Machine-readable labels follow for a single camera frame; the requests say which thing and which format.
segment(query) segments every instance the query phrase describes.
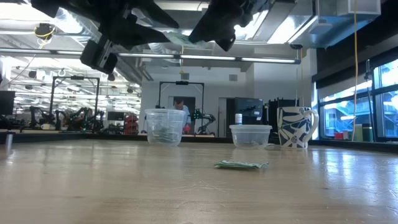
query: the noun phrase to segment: workbench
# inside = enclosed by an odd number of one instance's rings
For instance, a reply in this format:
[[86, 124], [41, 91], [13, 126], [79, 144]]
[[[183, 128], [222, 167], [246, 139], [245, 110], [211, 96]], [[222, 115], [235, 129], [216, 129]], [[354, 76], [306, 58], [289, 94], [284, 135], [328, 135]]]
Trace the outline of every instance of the workbench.
[[[395, 154], [92, 139], [13, 149], [0, 223], [398, 223]], [[215, 169], [222, 159], [269, 167]]]

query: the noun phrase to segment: glass window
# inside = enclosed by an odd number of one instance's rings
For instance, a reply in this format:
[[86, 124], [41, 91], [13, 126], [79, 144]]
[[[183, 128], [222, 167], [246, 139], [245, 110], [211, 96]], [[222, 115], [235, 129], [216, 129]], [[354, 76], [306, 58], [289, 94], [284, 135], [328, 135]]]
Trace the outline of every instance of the glass window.
[[[364, 92], [366, 92], [368, 90], [368, 87], [369, 87], [369, 90], [372, 89], [372, 80], [369, 80], [367, 82], [359, 84], [356, 87], [356, 92], [357, 93], [364, 93]], [[353, 86], [351, 88], [348, 88], [348, 89], [346, 89], [344, 91], [341, 91], [339, 93], [335, 93], [333, 95], [327, 96], [326, 98], [323, 99], [323, 102], [328, 102], [328, 101], [331, 101], [331, 100], [335, 100], [335, 99], [338, 99], [338, 98], [344, 98], [344, 97], [347, 97], [347, 96], [353, 96], [354, 92], [355, 92], [355, 86]]]
[[384, 134], [386, 137], [398, 137], [398, 90], [384, 93], [382, 102]]
[[376, 88], [398, 84], [398, 60], [387, 63], [374, 70]]
[[[333, 137], [335, 133], [342, 133], [344, 130], [353, 130], [354, 100], [325, 105], [323, 109], [326, 136]], [[368, 98], [357, 99], [356, 124], [370, 124], [369, 114]]]

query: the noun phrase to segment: person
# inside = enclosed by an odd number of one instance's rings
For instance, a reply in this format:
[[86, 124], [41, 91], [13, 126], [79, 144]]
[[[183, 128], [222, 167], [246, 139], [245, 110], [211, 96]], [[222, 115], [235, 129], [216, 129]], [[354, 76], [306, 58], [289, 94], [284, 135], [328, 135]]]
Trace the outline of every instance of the person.
[[189, 133], [189, 131], [191, 130], [191, 117], [189, 116], [189, 108], [184, 105], [183, 98], [174, 99], [174, 109], [183, 110], [185, 112], [182, 127], [184, 132]]

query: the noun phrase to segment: clear plastic cup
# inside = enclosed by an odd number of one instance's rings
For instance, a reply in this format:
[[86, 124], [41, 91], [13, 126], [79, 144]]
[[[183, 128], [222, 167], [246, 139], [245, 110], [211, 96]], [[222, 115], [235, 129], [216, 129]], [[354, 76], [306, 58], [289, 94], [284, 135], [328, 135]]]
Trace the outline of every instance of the clear plastic cup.
[[269, 125], [230, 125], [234, 144], [238, 148], [264, 149], [268, 145]]
[[147, 132], [149, 144], [178, 146], [182, 137], [185, 112], [182, 110], [148, 109]]

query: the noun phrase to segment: black frame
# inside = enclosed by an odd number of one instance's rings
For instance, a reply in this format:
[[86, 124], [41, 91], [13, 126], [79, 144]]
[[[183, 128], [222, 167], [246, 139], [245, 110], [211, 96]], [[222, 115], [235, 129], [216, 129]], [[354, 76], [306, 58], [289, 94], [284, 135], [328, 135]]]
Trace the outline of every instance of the black frame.
[[50, 100], [50, 111], [49, 114], [52, 114], [52, 106], [54, 103], [54, 91], [55, 91], [55, 81], [58, 78], [62, 78], [62, 79], [71, 79], [71, 80], [84, 80], [84, 79], [89, 79], [89, 80], [97, 80], [97, 91], [96, 91], [96, 96], [95, 96], [95, 110], [94, 110], [94, 114], [97, 112], [97, 107], [98, 107], [98, 94], [100, 92], [100, 78], [90, 78], [90, 77], [76, 77], [76, 76], [72, 76], [72, 77], [60, 77], [60, 76], [56, 76], [56, 77], [52, 77], [52, 88], [51, 88], [51, 100]]
[[[380, 124], [377, 123], [377, 111], [379, 111], [379, 110], [377, 110], [376, 97], [379, 96], [379, 95], [382, 95], [384, 93], [389, 93], [389, 92], [398, 90], [398, 84], [391, 85], [391, 86], [386, 86], [386, 87], [380, 87], [380, 88], [376, 89], [376, 79], [375, 79], [375, 76], [374, 76], [374, 71], [375, 71], [375, 69], [379, 69], [379, 68], [380, 68], [380, 66], [378, 66], [377, 68], [374, 68], [371, 71], [372, 72], [372, 79], [371, 79], [372, 80], [372, 90], [370, 90], [370, 95], [371, 95], [371, 100], [372, 100], [372, 108], [370, 108], [370, 110], [373, 109], [373, 128], [374, 128], [374, 133], [375, 133], [374, 140], [376, 142], [398, 141], [398, 137], [393, 137], [393, 138], [392, 137], [385, 137], [385, 136], [379, 137], [379, 131], [380, 130], [378, 130], [379, 128], [377, 128], [378, 125], [380, 125]], [[364, 92], [364, 93], [357, 93], [357, 95], [356, 95], [357, 99], [365, 98], [365, 97], [366, 98], [368, 97], [368, 92], [367, 91]], [[338, 98], [338, 99], [327, 101], [327, 102], [320, 102], [320, 99], [318, 99], [318, 112], [321, 115], [322, 114], [321, 109], [323, 109], [323, 107], [325, 105], [330, 105], [330, 104], [333, 104], [333, 103], [341, 103], [342, 101], [348, 101], [348, 100], [354, 100], [354, 96], [347, 96], [347, 97]], [[321, 135], [322, 129], [324, 129], [324, 128], [325, 128], [324, 117], [322, 116], [322, 118], [320, 120], [319, 129], [318, 129], [318, 136], [319, 136], [320, 140], [330, 140], [330, 139], [325, 138], [324, 136]]]
[[157, 100], [157, 106], [160, 108], [160, 97], [162, 96], [162, 85], [164, 83], [169, 84], [176, 84], [176, 85], [201, 85], [201, 113], [203, 114], [203, 107], [205, 102], [205, 84], [204, 83], [192, 83], [192, 82], [184, 82], [184, 81], [177, 81], [177, 82], [159, 82], [159, 99]]

